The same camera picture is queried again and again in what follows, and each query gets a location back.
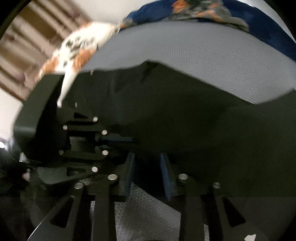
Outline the black denim pants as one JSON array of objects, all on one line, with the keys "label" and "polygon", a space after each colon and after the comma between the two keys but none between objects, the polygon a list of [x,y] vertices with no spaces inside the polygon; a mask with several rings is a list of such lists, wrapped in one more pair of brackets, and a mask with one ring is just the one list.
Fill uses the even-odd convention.
[{"label": "black denim pants", "polygon": [[[109,83],[102,102],[109,171],[134,153],[126,201],[115,202],[116,240],[179,240],[181,214],[167,202],[160,154],[207,162],[222,193],[266,236],[295,240],[295,91],[253,104],[165,65],[92,71]],[[31,184],[44,187],[34,203],[50,210],[73,186],[100,176],[46,182],[33,167]]]}]

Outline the white floral pillow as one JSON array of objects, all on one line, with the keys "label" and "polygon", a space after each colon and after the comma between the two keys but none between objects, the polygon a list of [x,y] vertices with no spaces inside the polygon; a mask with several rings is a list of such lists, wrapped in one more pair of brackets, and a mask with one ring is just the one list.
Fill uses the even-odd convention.
[{"label": "white floral pillow", "polygon": [[35,82],[39,82],[45,75],[63,75],[61,93],[57,100],[57,106],[61,108],[80,70],[119,30],[119,24],[106,22],[89,22],[81,26],[56,48],[39,70]]}]

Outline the wooden slatted headboard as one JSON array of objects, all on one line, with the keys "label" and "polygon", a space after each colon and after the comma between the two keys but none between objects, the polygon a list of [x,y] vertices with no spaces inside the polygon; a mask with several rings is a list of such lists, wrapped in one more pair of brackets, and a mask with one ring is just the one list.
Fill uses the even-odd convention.
[{"label": "wooden slatted headboard", "polygon": [[1,1],[1,89],[24,101],[41,66],[88,21],[75,1]]}]

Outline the grey mesh mattress cover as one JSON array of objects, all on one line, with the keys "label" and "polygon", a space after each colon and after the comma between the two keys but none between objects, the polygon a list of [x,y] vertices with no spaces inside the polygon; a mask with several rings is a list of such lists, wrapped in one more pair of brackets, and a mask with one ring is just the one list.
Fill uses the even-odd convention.
[{"label": "grey mesh mattress cover", "polygon": [[214,23],[158,22],[122,30],[84,71],[162,63],[251,103],[295,90],[295,62],[253,35]]}]

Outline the blue orange floral blanket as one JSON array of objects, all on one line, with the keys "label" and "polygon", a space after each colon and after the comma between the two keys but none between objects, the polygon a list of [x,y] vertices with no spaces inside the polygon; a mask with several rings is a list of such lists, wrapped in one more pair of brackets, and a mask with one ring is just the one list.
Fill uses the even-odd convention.
[{"label": "blue orange floral blanket", "polygon": [[243,30],[295,61],[295,41],[275,20],[240,1],[155,1],[129,13],[121,29],[158,21],[211,22]]}]

